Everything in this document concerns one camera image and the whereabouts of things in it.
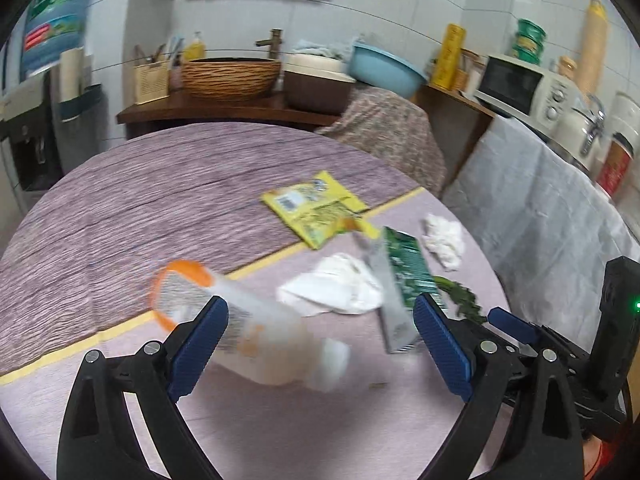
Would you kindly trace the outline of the white tissue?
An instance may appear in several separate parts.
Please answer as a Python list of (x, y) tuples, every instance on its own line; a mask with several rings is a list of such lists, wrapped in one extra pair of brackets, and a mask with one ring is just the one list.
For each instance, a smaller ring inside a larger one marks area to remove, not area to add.
[(462, 225), (436, 214), (428, 214), (423, 219), (423, 229), (424, 247), (447, 271), (457, 271), (465, 252)]
[(382, 306), (383, 287), (360, 259), (339, 252), (276, 291), (277, 300), (304, 318), (323, 313), (362, 315)]

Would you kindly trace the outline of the green white milk carton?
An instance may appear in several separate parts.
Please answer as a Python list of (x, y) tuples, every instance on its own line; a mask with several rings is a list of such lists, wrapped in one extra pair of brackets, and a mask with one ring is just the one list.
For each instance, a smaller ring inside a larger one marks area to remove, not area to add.
[(364, 261), (382, 287), (380, 317), (385, 349), (390, 354), (411, 351), (421, 337), (413, 321), (416, 298), (426, 292), (446, 310), (418, 240), (389, 226), (374, 240), (365, 238)]

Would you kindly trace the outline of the white orange plastic bottle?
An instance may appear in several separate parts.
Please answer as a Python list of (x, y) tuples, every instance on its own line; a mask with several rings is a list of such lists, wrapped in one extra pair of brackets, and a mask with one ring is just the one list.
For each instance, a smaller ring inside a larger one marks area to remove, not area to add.
[(229, 309), (227, 328), (213, 352), (217, 364), (252, 382), (283, 386), (300, 382), (331, 391), (344, 376), (348, 344), (308, 330), (292, 308), (262, 298), (201, 263), (177, 260), (157, 274), (151, 306), (166, 330), (191, 322), (213, 296)]

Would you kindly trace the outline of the green vegetable scrap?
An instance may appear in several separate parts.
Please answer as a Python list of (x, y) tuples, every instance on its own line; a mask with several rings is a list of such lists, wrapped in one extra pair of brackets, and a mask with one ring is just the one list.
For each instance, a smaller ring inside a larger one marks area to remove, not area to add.
[(486, 316), (477, 303), (476, 295), (471, 289), (443, 276), (434, 276), (433, 280), (437, 288), (441, 292), (446, 292), (451, 301), (457, 306), (457, 314), (459, 316), (480, 325), (487, 322)]

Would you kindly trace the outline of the white sheet cover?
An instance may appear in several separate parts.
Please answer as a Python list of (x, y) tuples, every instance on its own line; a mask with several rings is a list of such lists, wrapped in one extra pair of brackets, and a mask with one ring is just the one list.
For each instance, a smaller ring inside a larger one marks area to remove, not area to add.
[(585, 350), (605, 265), (639, 258), (617, 209), (516, 119), (496, 117), (442, 201), (484, 252), (510, 309)]

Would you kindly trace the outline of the purple table mat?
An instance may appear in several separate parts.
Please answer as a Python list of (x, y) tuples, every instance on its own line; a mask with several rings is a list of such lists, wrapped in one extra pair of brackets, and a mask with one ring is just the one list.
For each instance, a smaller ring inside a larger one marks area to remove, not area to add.
[(416, 182), (307, 131), (206, 122), (94, 156), (32, 207), (1, 259), (1, 379), (14, 382), (148, 310), (169, 261), (227, 273), (296, 243), (262, 194), (327, 171), (369, 207)]

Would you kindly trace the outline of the red canister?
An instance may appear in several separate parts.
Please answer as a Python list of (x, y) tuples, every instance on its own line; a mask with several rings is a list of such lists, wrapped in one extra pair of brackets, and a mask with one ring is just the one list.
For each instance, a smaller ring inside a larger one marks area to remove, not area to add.
[(634, 159), (634, 147), (621, 132), (612, 136), (612, 142), (597, 177), (598, 187), (612, 197), (622, 184), (623, 178)]

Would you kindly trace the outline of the white rice cooker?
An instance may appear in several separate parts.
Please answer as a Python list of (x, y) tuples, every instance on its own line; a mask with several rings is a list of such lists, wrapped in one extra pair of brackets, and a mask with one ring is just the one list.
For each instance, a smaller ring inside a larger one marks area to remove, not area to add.
[(564, 113), (552, 129), (550, 148), (564, 162), (590, 174), (602, 151), (605, 109), (593, 94)]

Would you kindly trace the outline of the wooden cabinet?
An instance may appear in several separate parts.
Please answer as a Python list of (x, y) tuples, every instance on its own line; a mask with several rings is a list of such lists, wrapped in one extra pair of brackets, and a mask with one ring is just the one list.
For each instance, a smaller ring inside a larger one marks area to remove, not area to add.
[(428, 116), (433, 136), (444, 156), (444, 186), (450, 185), (484, 136), (495, 114), (459, 93), (432, 86), (422, 86), (413, 99)]

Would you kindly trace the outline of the white microwave oven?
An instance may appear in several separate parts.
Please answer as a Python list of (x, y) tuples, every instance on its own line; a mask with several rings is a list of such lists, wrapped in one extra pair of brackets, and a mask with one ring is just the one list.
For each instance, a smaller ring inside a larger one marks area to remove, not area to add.
[(502, 54), (488, 56), (474, 98), (542, 136), (550, 136), (566, 112), (585, 105), (582, 92), (565, 76)]

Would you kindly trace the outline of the yellow green snack wrapper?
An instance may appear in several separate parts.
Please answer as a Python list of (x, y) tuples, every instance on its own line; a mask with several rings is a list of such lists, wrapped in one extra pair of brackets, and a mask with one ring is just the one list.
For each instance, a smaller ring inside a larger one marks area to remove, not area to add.
[(265, 192), (262, 201), (313, 250), (347, 232), (371, 240), (380, 236), (380, 230), (362, 216), (369, 206), (326, 170), (306, 182)]

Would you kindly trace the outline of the yellow roll of bags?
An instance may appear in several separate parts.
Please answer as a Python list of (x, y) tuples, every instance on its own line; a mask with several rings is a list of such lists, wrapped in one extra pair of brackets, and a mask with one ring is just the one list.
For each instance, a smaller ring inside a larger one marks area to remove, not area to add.
[(466, 30), (460, 25), (450, 23), (445, 32), (442, 47), (431, 76), (433, 87), (449, 90), (458, 69), (459, 58), (465, 40)]

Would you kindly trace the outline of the light blue plastic basin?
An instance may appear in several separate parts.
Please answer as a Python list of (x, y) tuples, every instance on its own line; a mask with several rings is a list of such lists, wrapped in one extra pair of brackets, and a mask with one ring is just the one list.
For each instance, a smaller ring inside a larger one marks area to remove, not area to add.
[(352, 46), (348, 73), (364, 84), (390, 90), (405, 99), (427, 83), (424, 73), (403, 58), (361, 41)]

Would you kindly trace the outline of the yellow soap bottle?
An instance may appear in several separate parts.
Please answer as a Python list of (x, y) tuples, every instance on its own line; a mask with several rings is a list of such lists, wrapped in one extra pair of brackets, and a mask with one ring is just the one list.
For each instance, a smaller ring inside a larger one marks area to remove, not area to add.
[(206, 45), (202, 39), (200, 32), (194, 32), (194, 36), (190, 44), (188, 44), (183, 50), (181, 55), (181, 62), (192, 62), (205, 58)]

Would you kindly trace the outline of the blue water jug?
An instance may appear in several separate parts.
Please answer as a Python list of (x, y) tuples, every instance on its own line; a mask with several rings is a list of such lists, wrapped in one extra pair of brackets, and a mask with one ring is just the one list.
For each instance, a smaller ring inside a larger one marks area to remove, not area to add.
[(84, 44), (90, 0), (32, 0), (26, 15), (21, 80), (46, 70)]

